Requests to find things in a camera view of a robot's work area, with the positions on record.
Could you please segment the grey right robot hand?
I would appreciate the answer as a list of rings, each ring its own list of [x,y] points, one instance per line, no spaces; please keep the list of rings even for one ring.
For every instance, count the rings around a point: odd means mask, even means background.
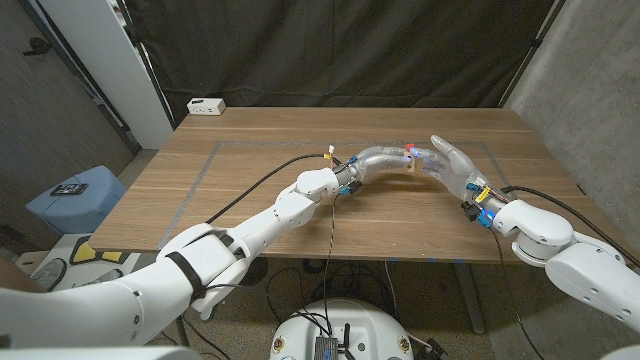
[[[437,135],[431,136],[434,150],[412,147],[409,153],[424,162],[422,171],[439,182],[461,201],[474,203],[477,195],[466,188],[469,183],[490,186],[487,177],[461,150]]]

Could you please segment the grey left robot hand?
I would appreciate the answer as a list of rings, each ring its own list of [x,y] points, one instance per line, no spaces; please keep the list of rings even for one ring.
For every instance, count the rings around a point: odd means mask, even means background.
[[[400,147],[373,146],[356,155],[356,160],[334,171],[339,185],[351,181],[364,181],[386,169],[407,168],[411,157]]]

